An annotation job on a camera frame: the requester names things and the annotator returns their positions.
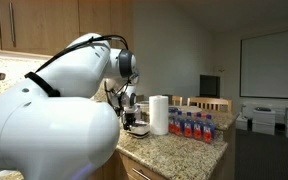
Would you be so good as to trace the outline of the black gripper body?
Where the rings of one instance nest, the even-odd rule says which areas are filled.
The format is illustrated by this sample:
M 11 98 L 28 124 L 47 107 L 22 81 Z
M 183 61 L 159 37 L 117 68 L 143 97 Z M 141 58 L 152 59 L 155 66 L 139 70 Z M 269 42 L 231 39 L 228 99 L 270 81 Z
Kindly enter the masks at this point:
M 125 107 L 122 113 L 122 125 L 124 130 L 129 130 L 136 121 L 137 109 L 135 107 Z

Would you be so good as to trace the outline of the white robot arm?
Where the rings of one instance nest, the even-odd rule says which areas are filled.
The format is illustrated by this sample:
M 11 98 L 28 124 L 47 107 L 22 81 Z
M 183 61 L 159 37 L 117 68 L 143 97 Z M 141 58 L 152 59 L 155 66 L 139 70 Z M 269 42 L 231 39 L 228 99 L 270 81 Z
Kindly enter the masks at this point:
M 136 59 L 116 36 L 85 34 L 0 93 L 0 169 L 25 180 L 87 180 L 118 144 L 113 106 L 92 97 L 104 79 L 130 81 Z

